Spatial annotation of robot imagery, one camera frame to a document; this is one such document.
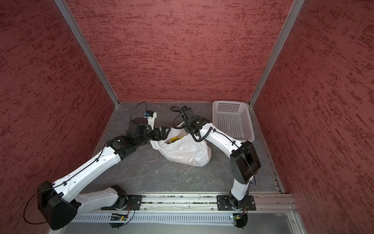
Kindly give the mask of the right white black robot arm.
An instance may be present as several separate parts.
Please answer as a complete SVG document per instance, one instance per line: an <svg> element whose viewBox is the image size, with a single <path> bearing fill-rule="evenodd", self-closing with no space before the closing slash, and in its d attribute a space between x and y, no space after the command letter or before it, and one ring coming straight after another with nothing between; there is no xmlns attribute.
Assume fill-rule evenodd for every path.
<svg viewBox="0 0 374 234"><path fill-rule="evenodd" d="M205 118L194 117L180 126L194 141L208 141L228 156L234 177L229 196L232 207L238 209L246 200L250 183L256 183L256 174L261 168L253 143L230 137Z"/></svg>

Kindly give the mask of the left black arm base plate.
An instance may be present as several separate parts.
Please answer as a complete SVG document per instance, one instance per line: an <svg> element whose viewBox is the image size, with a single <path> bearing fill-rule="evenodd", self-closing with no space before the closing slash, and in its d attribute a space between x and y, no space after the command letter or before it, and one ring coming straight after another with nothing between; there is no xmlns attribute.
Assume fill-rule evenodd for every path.
<svg viewBox="0 0 374 234"><path fill-rule="evenodd" d="M128 211L128 210L135 210L138 211L141 206L142 202L142 195L120 195L114 205L109 207L102 207L101 210L103 211Z"/></svg>

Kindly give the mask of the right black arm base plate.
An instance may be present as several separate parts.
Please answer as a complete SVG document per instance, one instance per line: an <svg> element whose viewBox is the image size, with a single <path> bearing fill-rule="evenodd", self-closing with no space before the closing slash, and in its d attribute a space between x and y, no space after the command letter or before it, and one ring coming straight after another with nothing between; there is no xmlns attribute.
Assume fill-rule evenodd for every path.
<svg viewBox="0 0 374 234"><path fill-rule="evenodd" d="M219 211L256 211L254 197L246 195L242 200L237 200L234 196L218 195L217 208Z"/></svg>

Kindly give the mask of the white plastic bag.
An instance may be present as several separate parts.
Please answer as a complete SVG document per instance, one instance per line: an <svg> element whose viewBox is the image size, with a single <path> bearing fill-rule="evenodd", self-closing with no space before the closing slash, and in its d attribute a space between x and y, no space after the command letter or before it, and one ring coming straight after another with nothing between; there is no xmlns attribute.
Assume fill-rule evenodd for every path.
<svg viewBox="0 0 374 234"><path fill-rule="evenodd" d="M170 142L172 137L183 137L176 142ZM167 160L195 167L203 167L211 159L211 148L205 141L195 142L192 135L184 129L172 128L166 140L150 141L153 149L157 150Z"/></svg>

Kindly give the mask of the white perforated plastic basket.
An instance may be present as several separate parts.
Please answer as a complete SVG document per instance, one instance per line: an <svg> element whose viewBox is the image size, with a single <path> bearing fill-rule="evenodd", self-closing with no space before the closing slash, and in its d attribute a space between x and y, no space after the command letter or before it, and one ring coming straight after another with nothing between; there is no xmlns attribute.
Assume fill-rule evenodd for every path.
<svg viewBox="0 0 374 234"><path fill-rule="evenodd" d="M248 105L244 102L217 100L212 104L212 122L215 127L234 139L255 139Z"/></svg>

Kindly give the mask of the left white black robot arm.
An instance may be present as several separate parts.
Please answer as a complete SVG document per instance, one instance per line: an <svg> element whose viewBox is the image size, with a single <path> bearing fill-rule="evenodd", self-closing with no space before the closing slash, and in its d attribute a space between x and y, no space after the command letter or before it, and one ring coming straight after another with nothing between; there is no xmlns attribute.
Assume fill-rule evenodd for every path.
<svg viewBox="0 0 374 234"><path fill-rule="evenodd" d="M126 134L107 141L92 159L53 183L45 181L39 185L38 210L52 230L63 228L77 215L89 211L130 210L127 192L118 185L88 194L83 194L82 190L150 140L166 140L170 128L155 127L154 120L154 117L131 120Z"/></svg>

